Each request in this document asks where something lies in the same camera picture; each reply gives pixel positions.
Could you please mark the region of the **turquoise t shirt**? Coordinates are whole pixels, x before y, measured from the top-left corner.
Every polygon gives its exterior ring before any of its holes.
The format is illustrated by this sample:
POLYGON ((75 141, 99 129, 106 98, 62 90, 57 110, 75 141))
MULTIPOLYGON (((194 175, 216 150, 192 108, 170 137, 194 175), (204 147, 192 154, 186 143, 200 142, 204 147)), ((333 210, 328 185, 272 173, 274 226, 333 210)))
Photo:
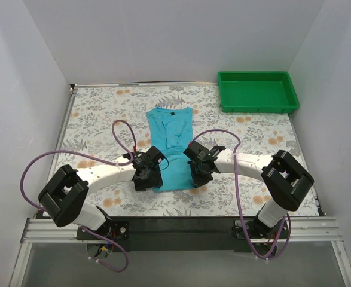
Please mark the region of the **turquoise t shirt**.
POLYGON ((194 187, 188 157, 184 151, 193 139, 193 109, 156 107, 146 114, 151 132, 151 145, 165 156, 160 164, 163 185, 156 193, 187 190, 194 187))

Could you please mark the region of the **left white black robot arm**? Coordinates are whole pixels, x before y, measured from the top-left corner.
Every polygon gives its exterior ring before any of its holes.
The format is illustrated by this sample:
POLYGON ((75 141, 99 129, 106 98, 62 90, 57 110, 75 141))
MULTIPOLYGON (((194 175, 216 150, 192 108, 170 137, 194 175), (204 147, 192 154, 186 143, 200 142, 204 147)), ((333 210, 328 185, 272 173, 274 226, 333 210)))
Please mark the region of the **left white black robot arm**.
POLYGON ((98 239, 110 235, 112 219, 100 207, 85 203, 98 190, 120 183, 134 183, 135 190, 146 191, 163 185, 160 163, 165 156, 152 146, 147 152, 124 154, 114 165, 100 164, 85 169, 64 165, 58 169, 38 196, 38 201, 57 227, 85 226, 98 239))

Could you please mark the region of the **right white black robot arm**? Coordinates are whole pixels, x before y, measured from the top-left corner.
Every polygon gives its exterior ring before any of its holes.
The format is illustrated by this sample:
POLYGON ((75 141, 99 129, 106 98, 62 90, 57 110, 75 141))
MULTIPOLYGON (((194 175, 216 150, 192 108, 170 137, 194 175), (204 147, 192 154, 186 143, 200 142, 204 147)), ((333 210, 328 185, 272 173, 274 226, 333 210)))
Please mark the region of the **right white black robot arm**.
POLYGON ((209 183, 213 173, 237 173, 265 183, 271 199, 245 224, 249 234, 257 238, 271 236, 288 212, 298 210, 314 183, 311 174, 284 150, 275 155, 235 154, 223 146, 207 149, 194 141, 184 154, 195 187, 209 183))

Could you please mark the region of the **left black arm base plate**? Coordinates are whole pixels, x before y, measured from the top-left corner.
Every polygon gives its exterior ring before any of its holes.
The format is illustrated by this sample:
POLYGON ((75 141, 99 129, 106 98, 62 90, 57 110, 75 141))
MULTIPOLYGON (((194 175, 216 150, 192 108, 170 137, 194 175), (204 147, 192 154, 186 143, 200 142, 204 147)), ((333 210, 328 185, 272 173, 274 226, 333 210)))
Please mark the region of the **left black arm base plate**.
MULTIPOLYGON (((130 222, 112 220, 104 223, 98 230, 91 232, 112 240, 127 240, 130 233, 130 222)), ((81 227, 77 229, 77 240, 96 240, 98 237, 84 231, 81 227)))

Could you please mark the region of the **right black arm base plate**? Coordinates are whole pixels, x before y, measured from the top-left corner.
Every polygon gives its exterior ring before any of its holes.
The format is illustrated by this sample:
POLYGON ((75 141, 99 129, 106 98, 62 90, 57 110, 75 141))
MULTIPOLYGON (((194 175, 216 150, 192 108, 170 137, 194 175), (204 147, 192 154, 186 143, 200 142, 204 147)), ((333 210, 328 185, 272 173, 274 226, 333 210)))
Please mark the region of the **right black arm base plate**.
POLYGON ((280 220, 274 227, 268 227, 257 219, 245 220, 245 224, 242 225, 241 221, 235 220, 234 226, 232 228, 233 235, 237 239, 246 239, 245 232, 248 232, 250 239, 275 239, 278 234, 280 234, 281 239, 286 239, 289 231, 289 227, 285 222, 282 229, 280 230, 280 225, 282 221, 280 220))

